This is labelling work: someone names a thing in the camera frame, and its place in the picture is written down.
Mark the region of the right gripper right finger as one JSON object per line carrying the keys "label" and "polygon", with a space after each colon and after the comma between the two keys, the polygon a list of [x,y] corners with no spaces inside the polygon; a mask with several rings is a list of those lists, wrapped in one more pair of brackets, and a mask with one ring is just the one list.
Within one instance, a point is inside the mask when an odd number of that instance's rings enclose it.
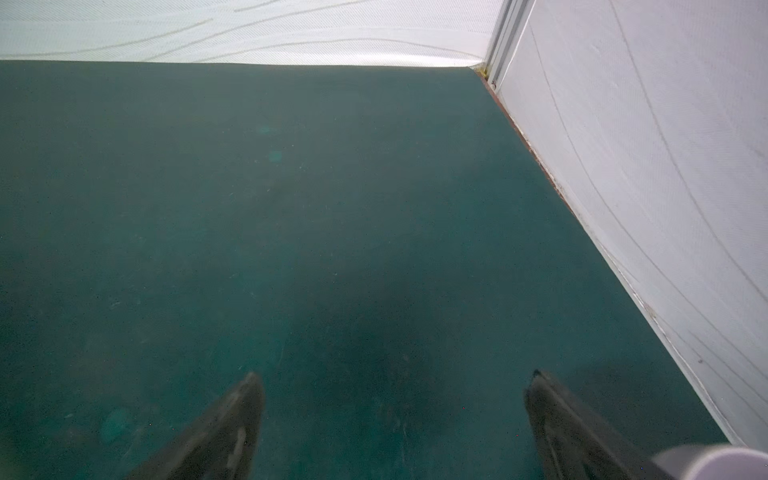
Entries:
{"label": "right gripper right finger", "polygon": [[546,372],[533,373],[524,404],[547,479],[671,477]]}

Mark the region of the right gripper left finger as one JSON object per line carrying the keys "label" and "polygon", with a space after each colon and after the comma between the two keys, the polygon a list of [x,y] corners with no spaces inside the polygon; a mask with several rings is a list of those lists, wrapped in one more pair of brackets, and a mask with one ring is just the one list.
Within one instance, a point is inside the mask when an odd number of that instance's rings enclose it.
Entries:
{"label": "right gripper left finger", "polygon": [[126,477],[141,480],[247,479],[264,409],[261,377],[249,372]]}

